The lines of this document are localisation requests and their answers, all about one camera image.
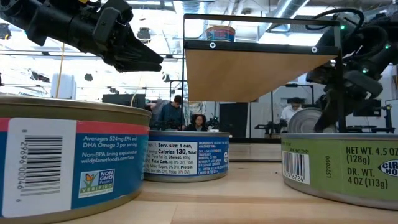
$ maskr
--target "non-gmo project verified logo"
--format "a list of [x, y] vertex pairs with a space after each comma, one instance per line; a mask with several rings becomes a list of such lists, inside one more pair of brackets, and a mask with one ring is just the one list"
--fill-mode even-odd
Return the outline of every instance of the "non-gmo project verified logo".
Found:
[[114, 169], [82, 172], [79, 198], [107, 194], [113, 191]]

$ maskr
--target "tuna can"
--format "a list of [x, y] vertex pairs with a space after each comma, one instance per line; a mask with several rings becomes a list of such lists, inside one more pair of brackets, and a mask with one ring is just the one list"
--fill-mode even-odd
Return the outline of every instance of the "tuna can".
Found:
[[0, 223], [56, 223], [138, 196], [150, 113], [0, 96]]
[[283, 134], [282, 171], [301, 192], [398, 210], [396, 134]]
[[156, 182], [201, 182], [228, 172], [229, 133], [151, 131], [145, 179]]
[[[322, 110], [318, 108], [305, 108], [296, 112], [287, 125], [289, 133], [314, 133], [314, 127], [321, 117]], [[336, 133], [336, 126], [330, 126], [323, 130], [324, 133]]]
[[235, 29], [230, 26], [213, 26], [206, 30], [208, 41], [235, 42]]

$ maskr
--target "wooden table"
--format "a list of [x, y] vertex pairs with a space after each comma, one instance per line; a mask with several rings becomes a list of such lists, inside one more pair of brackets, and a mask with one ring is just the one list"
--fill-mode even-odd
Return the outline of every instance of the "wooden table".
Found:
[[62, 224], [398, 223], [398, 212], [332, 202], [283, 184], [279, 163], [230, 163], [219, 180], [146, 182], [134, 201]]

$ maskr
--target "green can label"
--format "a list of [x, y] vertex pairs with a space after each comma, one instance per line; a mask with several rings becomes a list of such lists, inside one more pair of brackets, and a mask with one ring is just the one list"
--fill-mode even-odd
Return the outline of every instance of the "green can label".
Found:
[[398, 200], [398, 142], [282, 140], [283, 175], [344, 195]]

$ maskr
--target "blue tuna can label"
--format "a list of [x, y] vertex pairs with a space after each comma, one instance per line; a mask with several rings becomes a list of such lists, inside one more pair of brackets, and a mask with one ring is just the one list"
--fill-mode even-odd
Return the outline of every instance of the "blue tuna can label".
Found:
[[0, 119], [0, 212], [63, 212], [137, 192], [147, 126], [60, 119]]
[[231, 29], [220, 28], [220, 29], [210, 29], [206, 31], [206, 37], [209, 41], [235, 41], [235, 32]]
[[228, 171], [229, 137], [150, 135], [145, 173], [202, 176]]

